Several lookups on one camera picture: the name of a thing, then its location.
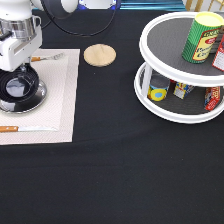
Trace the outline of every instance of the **round wooden disk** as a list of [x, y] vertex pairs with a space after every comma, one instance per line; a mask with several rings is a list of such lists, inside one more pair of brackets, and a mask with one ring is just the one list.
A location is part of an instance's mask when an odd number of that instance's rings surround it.
[[85, 61], [93, 66], [102, 67], [111, 64], [116, 58], [115, 50], [104, 44], [88, 47], [84, 52]]

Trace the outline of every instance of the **white turntable shelf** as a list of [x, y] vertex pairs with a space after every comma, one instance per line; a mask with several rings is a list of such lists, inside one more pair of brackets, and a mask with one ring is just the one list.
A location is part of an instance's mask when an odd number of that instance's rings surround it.
[[[156, 115], [179, 123], [201, 123], [224, 110], [223, 87], [219, 105], [204, 109], [205, 87], [224, 85], [224, 73], [212, 67], [215, 54], [202, 64], [192, 64], [182, 56], [195, 12], [176, 12], [157, 17], [146, 25], [140, 38], [140, 51], [145, 63], [139, 68], [134, 87], [140, 102]], [[152, 70], [181, 83], [197, 86], [184, 100], [173, 95], [170, 86], [166, 99], [155, 102], [147, 98]]]

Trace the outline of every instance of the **food can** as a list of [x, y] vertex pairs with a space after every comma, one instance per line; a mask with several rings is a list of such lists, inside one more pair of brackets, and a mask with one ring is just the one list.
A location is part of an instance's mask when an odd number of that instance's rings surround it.
[[202, 63], [224, 24], [223, 17], [213, 12], [199, 12], [192, 23], [182, 57], [191, 63]]
[[154, 101], [165, 99], [169, 86], [170, 80], [168, 78], [157, 72], [153, 72], [148, 90], [148, 98]]

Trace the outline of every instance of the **yellow label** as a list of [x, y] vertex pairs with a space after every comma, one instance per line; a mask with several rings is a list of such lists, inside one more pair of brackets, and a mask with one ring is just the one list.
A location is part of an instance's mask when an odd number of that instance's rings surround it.
[[215, 42], [216, 37], [219, 34], [220, 29], [207, 30], [202, 33], [198, 46], [194, 52], [193, 60], [202, 61], [205, 60], [212, 48], [212, 44]]

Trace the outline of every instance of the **green can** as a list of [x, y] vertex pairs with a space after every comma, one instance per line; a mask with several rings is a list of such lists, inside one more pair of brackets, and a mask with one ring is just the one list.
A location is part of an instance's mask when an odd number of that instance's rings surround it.
[[182, 57], [191, 63], [202, 63], [224, 24], [223, 17], [213, 12], [199, 12], [192, 23]]

